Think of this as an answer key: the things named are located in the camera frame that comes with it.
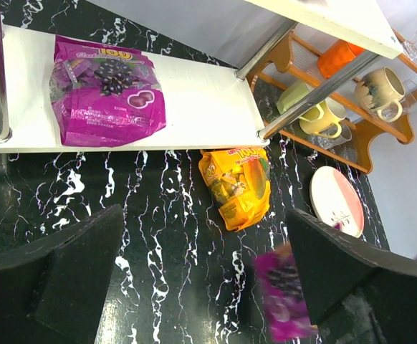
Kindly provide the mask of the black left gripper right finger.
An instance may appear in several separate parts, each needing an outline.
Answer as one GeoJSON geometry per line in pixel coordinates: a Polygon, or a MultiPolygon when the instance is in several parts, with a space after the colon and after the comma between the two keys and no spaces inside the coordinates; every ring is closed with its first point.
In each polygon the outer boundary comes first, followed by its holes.
{"type": "Polygon", "coordinates": [[[417,343],[417,259],[300,209],[286,222],[309,317],[324,343],[417,343]]]}

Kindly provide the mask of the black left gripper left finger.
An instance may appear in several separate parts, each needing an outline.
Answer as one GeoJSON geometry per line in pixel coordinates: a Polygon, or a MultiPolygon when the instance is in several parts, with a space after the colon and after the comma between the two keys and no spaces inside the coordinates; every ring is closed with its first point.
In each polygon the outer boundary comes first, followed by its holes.
{"type": "Polygon", "coordinates": [[[113,205],[0,253],[0,343],[93,343],[123,232],[113,205]]]}

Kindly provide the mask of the purple candy bag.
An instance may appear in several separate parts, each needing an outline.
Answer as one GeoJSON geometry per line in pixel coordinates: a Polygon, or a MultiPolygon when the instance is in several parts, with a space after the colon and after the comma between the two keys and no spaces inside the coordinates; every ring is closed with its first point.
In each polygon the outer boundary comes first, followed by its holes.
{"type": "Polygon", "coordinates": [[[263,310],[274,343],[308,338],[317,333],[310,322],[290,243],[260,254],[254,260],[263,297],[263,310]]]}
{"type": "Polygon", "coordinates": [[[49,96],[65,146],[118,147],[166,126],[155,66],[136,49],[57,36],[49,96]]]}

